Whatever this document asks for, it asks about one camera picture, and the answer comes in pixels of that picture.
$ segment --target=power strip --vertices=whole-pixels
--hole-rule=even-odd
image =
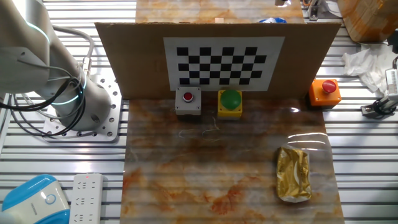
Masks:
[[[101,174],[78,174],[73,180],[69,224],[99,224],[102,201]]]

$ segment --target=metal grating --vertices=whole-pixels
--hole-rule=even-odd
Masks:
[[[96,50],[91,74],[113,76],[112,69],[93,22],[134,22],[134,1],[51,0],[44,1],[58,26],[81,30],[93,36]],[[306,21],[308,15],[303,11]],[[341,22],[341,19],[319,19]],[[73,56],[81,61],[88,49],[84,39],[57,33]],[[376,96],[358,77],[343,75],[341,56],[354,54],[360,46],[353,43],[342,25],[318,71],[317,78],[339,81],[341,103],[323,113],[333,150],[333,160],[347,224],[398,223],[398,116],[369,120],[359,107],[369,105]],[[0,134],[0,207],[13,188],[39,174],[52,174],[72,196],[72,180],[77,173],[100,172],[106,177],[101,212],[102,224],[119,223],[124,152],[128,117],[124,101],[119,141],[112,144],[50,144],[27,135],[13,122]],[[44,117],[26,113],[27,119],[42,127]]]

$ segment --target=gold foil package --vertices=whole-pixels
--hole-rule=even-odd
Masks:
[[[308,154],[300,149],[281,147],[277,161],[277,194],[285,202],[304,202],[312,195]]]

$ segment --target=cable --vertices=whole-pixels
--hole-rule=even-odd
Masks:
[[[71,28],[66,28],[66,27],[59,27],[59,26],[52,26],[54,28],[54,30],[59,31],[59,32],[64,32],[67,34],[75,34],[75,35],[79,35],[82,38],[88,40],[88,42],[90,43],[90,46],[88,48],[88,53],[87,56],[88,58],[91,58],[91,56],[93,55],[93,51],[94,51],[94,40],[86,33],[82,32],[82,31],[78,31],[75,29],[71,29]]]
[[[60,78],[51,78],[49,80],[47,80],[48,82],[50,81],[57,81],[57,80],[63,80],[63,79],[68,79],[69,77],[60,77]]]
[[[396,58],[392,61],[392,68],[393,68],[393,69],[397,69],[397,60],[398,60],[398,57],[396,57]]]
[[[30,63],[30,62],[24,62],[24,61],[21,61],[21,60],[18,60],[18,62],[21,62],[21,63],[25,63],[25,64],[27,64],[27,65],[31,65],[31,66],[35,66],[35,67],[39,67],[39,68],[48,68],[48,69],[55,69],[55,70],[60,70],[60,71],[62,71],[62,72],[65,72],[69,77],[71,77],[71,78],[75,78],[75,77],[73,77],[68,71],[66,71],[65,69],[63,69],[63,68],[59,68],[59,67],[53,67],[53,66],[46,66],[46,65],[37,65],[37,64],[34,64],[34,63]],[[79,85],[81,84],[81,73],[79,73]],[[86,79],[85,79],[85,84],[84,84],[84,86],[83,86],[83,89],[85,89],[86,88],[86,84],[87,84],[87,77],[85,77]],[[54,78],[54,79],[52,79],[52,80],[48,80],[48,81],[54,81],[54,80],[57,80],[57,79],[64,79],[63,77],[62,78]],[[73,88],[73,89],[71,89],[71,90],[68,90],[68,91],[66,91],[65,93],[69,93],[69,92],[71,92],[71,91],[75,91],[77,88],[78,88],[78,86],[79,85],[77,85],[75,88]],[[67,103],[67,102],[63,102],[63,103],[52,103],[52,104],[54,104],[54,105],[62,105],[62,104],[64,104],[64,103]]]
[[[28,105],[34,105],[33,101],[31,100],[31,98],[29,98],[28,95],[26,95],[25,93],[23,93],[23,94],[21,94],[21,95],[22,95],[22,97],[24,98],[24,100],[26,101],[26,103],[27,103]],[[44,112],[44,111],[42,111],[42,110],[38,110],[38,111],[36,111],[36,112],[40,113],[41,115],[43,115],[43,116],[45,116],[45,117],[47,117],[47,118],[52,118],[52,119],[64,119],[64,118],[69,118],[70,116],[74,115],[74,114],[79,110],[79,108],[80,108],[82,105],[83,105],[83,102],[81,101],[80,104],[79,104],[79,106],[78,106],[74,111],[72,111],[72,112],[69,113],[68,115],[61,116],[61,117],[53,116],[53,115],[48,114],[48,113],[46,113],[46,112]]]
[[[75,85],[79,85],[77,79],[73,79],[72,81],[74,82]],[[51,134],[45,133],[45,132],[39,130],[38,128],[36,128],[35,126],[33,126],[32,124],[30,124],[30,123],[28,122],[28,120],[25,119],[25,117],[24,117],[24,115],[22,114],[21,111],[18,111],[19,114],[20,114],[20,116],[21,116],[21,118],[22,118],[31,128],[33,128],[34,130],[36,130],[38,133],[33,133],[33,132],[29,131],[28,129],[26,129],[25,127],[23,127],[23,125],[22,125],[22,124],[18,121],[18,119],[16,118],[16,115],[15,115],[15,113],[14,113],[13,110],[11,110],[11,115],[12,115],[12,117],[14,118],[14,121],[18,124],[18,126],[19,126],[20,128],[22,128],[25,132],[27,132],[27,133],[29,133],[29,134],[31,134],[31,135],[33,135],[33,136],[42,136],[42,137],[59,136],[59,135],[65,134],[66,132],[68,132],[69,130],[71,130],[73,127],[75,127],[76,124],[79,122],[79,120],[81,120],[81,117],[82,117],[83,114],[84,114],[84,111],[85,111],[85,108],[86,108],[86,99],[85,99],[85,96],[84,96],[83,87],[82,87],[81,85],[80,85],[80,93],[78,94],[78,96],[79,96],[79,97],[78,97],[79,100],[81,100],[81,102],[82,102],[82,106],[79,106],[79,110],[78,110],[78,113],[76,114],[75,118],[73,119],[73,121],[72,121],[66,128],[64,128],[63,130],[61,130],[61,131],[59,131],[59,132],[57,132],[57,133],[54,133],[54,134],[52,134],[52,133],[51,133]],[[14,101],[15,101],[16,106],[18,106],[18,102],[17,102],[17,99],[16,99],[16,96],[15,96],[15,95],[14,95]],[[8,105],[11,106],[11,97],[10,97],[10,99],[9,99]]]
[[[77,78],[71,78],[69,79],[68,82],[63,83],[53,97],[42,103],[38,103],[36,105],[29,105],[29,106],[11,106],[4,103],[0,103],[0,108],[17,110],[17,111],[27,111],[27,112],[41,110],[46,106],[51,105],[51,103],[54,102],[58,98],[58,96],[60,96],[67,89],[70,82],[77,82]]]

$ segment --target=red button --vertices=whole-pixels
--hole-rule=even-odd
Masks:
[[[189,103],[193,100],[193,95],[192,93],[184,93],[182,98],[184,99],[185,102]]]
[[[326,80],[322,83],[322,88],[323,91],[325,91],[326,93],[333,93],[334,91],[336,91],[337,85],[331,80]]]

